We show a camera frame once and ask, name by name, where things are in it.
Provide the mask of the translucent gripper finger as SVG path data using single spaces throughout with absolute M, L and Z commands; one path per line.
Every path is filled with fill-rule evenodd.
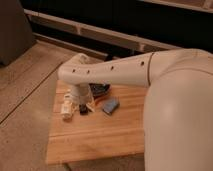
M 95 111 L 95 102 L 92 96 L 88 97 L 82 104 L 79 105 L 81 113 L 89 113 Z

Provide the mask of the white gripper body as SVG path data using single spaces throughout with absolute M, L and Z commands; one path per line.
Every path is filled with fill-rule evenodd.
M 91 101 L 91 90 L 88 84 L 70 86 L 71 99 L 75 104 L 86 104 Z

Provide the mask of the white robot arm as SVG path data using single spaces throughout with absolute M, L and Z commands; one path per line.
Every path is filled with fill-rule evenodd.
M 80 103 L 88 101 L 90 83 L 146 87 L 145 170 L 213 171 L 213 53 L 176 49 L 97 64 L 80 53 L 58 77 Z

